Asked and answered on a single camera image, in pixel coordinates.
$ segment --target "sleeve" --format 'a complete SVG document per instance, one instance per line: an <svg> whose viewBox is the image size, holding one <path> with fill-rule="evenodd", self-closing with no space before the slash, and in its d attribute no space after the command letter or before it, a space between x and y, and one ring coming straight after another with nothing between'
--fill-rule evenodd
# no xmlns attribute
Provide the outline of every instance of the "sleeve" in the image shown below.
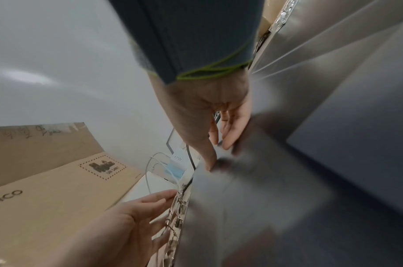
<svg viewBox="0 0 403 267"><path fill-rule="evenodd" d="M264 0L109 0L141 67L164 83L225 75L253 58Z"/></svg>

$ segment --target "dashed border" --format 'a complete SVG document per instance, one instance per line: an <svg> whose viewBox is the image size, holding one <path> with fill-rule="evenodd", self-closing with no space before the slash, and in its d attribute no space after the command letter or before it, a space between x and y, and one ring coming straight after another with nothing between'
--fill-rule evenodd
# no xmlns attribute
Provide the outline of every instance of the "dashed border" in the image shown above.
<svg viewBox="0 0 403 267"><path fill-rule="evenodd" d="M101 158L101 157L108 157L108 158L110 158L111 160L113 160L114 162L116 162L117 164L122 165L122 166L123 166L123 168L122 168L122 169L120 169L119 171L115 172L114 174L112 174L112 175L111 175L111 176L109 176L108 178L103 178L103 177L101 177L99 174L97 174L97 173L95 173L95 172L92 172L92 171L90 171L90 170L88 170L88 169L86 169L86 168L84 168L84 167L82 166L82 165L84 165L84 164L86 164L86 163L88 163L88 162L95 161L95 160L97 160L97 159L99 159L99 158ZM81 168L83 168L84 170L86 170L86 171L90 172L90 173L93 173L94 175L96 175L96 176L97 176L97 177L99 177L99 178L102 178L102 179L103 179L103 180L105 180L105 181L109 180L109 178L111 178L111 177L115 176L116 174L120 173L121 171L123 171L123 170L125 170L125 169L127 168L127 167L126 167L124 164L122 164L122 163L120 163L120 162L118 162L118 161L114 160L113 158L109 157L108 155L102 155L102 156L99 156L99 157L94 158L94 159L92 159L92 160L89 160L89 161L83 162L83 163L79 164L78 166L79 166L79 167L81 167Z"/></svg>

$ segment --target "hand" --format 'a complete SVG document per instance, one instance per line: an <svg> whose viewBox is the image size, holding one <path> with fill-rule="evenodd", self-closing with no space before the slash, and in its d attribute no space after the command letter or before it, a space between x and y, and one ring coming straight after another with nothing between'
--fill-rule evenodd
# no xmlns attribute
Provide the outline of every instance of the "hand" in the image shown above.
<svg viewBox="0 0 403 267"><path fill-rule="evenodd" d="M208 171L216 163L213 144L219 133L213 113L220 111L223 148L239 138L251 116L248 72L241 69L210 80L177 81L165 85L149 75L157 99L182 140L200 153Z"/></svg>
<svg viewBox="0 0 403 267"><path fill-rule="evenodd" d="M169 231L152 240L166 217L152 221L171 207L176 190L118 204L57 251L44 267L144 267L169 239Z"/></svg>

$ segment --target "brown cardboard box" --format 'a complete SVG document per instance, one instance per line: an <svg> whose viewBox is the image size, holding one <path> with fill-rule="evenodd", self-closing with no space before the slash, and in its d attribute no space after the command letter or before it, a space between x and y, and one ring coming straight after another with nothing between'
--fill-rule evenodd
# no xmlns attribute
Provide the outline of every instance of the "brown cardboard box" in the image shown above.
<svg viewBox="0 0 403 267"><path fill-rule="evenodd" d="M83 123L26 128L0 128L0 259L17 267L35 266L142 176Z"/></svg>
<svg viewBox="0 0 403 267"><path fill-rule="evenodd" d="M258 39L265 34L269 28L273 25L277 16L280 14L283 6L287 0L265 0L263 8L263 16L258 28Z"/></svg>

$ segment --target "white wall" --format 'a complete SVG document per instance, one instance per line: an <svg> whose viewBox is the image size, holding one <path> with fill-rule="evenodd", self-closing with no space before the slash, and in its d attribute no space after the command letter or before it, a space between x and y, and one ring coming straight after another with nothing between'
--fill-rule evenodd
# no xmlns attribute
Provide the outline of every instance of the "white wall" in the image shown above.
<svg viewBox="0 0 403 267"><path fill-rule="evenodd" d="M0 1L0 126L62 122L140 169L172 130L107 1Z"/></svg>

